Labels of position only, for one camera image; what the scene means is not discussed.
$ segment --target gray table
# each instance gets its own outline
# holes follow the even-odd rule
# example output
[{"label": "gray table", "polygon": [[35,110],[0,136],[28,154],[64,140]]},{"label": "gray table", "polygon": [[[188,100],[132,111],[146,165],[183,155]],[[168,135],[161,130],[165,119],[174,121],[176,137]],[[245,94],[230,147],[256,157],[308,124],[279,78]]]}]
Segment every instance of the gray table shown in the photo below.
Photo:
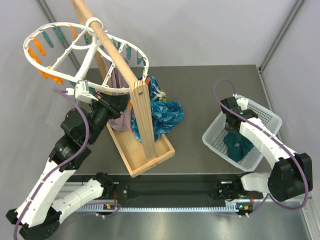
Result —
[{"label": "gray table", "polygon": [[[139,76],[142,68],[133,68]],[[168,100],[181,103],[185,118],[167,134],[175,149],[175,156],[147,171],[147,174],[225,174],[241,173],[227,161],[212,152],[202,142],[202,135],[221,111],[213,96],[213,86],[218,79],[231,79],[237,93],[268,107],[267,99],[255,65],[233,66],[168,66],[150,67],[150,75],[156,77]],[[91,69],[87,79],[102,81],[98,69]],[[232,95],[231,86],[222,83],[219,97]],[[92,153],[82,164],[77,174],[127,174],[125,164],[104,129],[96,143],[90,146]],[[262,160],[256,172],[269,172],[266,160]]]}]

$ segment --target wooden base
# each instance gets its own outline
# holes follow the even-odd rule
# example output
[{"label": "wooden base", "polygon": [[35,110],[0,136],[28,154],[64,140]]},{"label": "wooden base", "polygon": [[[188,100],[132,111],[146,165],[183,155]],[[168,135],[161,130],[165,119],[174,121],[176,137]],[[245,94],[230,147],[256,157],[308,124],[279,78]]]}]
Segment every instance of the wooden base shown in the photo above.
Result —
[{"label": "wooden base", "polygon": [[109,124],[106,126],[129,174],[133,178],[171,158],[176,153],[168,138],[163,134],[155,142],[156,158],[148,161],[143,145],[136,140],[132,131],[118,133],[114,132]]}]

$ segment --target blue plastic bag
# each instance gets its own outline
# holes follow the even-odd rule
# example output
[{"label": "blue plastic bag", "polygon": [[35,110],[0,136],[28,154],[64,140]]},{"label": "blue plastic bag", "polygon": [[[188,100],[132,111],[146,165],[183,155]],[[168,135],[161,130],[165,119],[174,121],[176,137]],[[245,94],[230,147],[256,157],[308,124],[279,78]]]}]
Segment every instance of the blue plastic bag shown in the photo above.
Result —
[{"label": "blue plastic bag", "polygon": [[[154,140],[157,141],[162,134],[170,132],[172,128],[185,117],[185,114],[178,101],[160,100],[160,98],[158,97],[160,87],[154,76],[148,75],[146,79],[150,80],[148,83],[148,87],[150,95],[152,125]],[[131,120],[131,125],[135,138],[141,142],[137,120],[135,117]]]}]

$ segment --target wooden pole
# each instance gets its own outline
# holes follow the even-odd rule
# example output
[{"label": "wooden pole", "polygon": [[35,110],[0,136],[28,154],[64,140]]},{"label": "wooden pole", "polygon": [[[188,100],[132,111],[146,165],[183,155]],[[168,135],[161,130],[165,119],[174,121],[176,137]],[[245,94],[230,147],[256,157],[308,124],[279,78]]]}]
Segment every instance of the wooden pole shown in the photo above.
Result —
[{"label": "wooden pole", "polygon": [[[84,0],[71,0],[80,23],[85,25],[87,20],[94,15],[85,4]],[[105,31],[97,21],[93,21],[90,27],[101,41],[104,49],[113,60],[115,66],[130,86],[130,97],[134,109],[135,118],[139,128],[143,149],[148,161],[157,157],[155,137],[151,117],[149,88],[144,81],[138,81],[126,61],[120,55],[114,43],[108,38]]]}]

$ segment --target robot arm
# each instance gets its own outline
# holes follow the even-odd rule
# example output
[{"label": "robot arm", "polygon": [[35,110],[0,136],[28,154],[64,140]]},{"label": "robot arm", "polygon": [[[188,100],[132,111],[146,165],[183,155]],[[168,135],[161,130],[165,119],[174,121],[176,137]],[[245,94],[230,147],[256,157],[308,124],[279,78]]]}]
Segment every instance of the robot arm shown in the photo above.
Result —
[{"label": "robot arm", "polygon": [[[89,92],[88,85],[83,85],[81,82],[79,81],[76,85],[75,92],[77,93],[79,89],[80,94],[86,98],[86,93]],[[108,120],[121,116],[127,107],[130,96],[128,94],[106,95],[99,92],[95,96],[89,97],[92,99],[92,110],[86,112],[82,109],[82,111],[89,125],[88,144],[93,144]],[[74,211],[96,198],[108,197],[114,190],[113,182],[107,174],[97,173],[81,188],[55,200],[65,182],[91,153],[91,150],[85,146],[77,157],[57,169],[61,163],[80,150],[86,135],[84,120],[75,108],[66,114],[61,128],[65,134],[56,142],[45,169],[33,190],[21,206],[9,210],[6,214],[12,224],[16,224],[18,219],[20,220],[19,224],[22,225],[20,234],[25,240],[49,238]]]},{"label": "robot arm", "polygon": [[243,195],[246,192],[258,191],[271,194],[276,200],[283,202],[305,193],[301,174],[288,152],[298,160],[307,179],[308,190],[312,190],[312,162],[306,153],[297,154],[294,150],[286,147],[264,126],[255,112],[247,109],[248,100],[246,98],[230,97],[221,102],[255,125],[242,121],[222,108],[226,115],[225,129],[228,132],[240,133],[249,139],[263,154],[272,169],[271,173],[244,174],[240,180],[233,183],[233,187],[237,189],[238,194]]}]

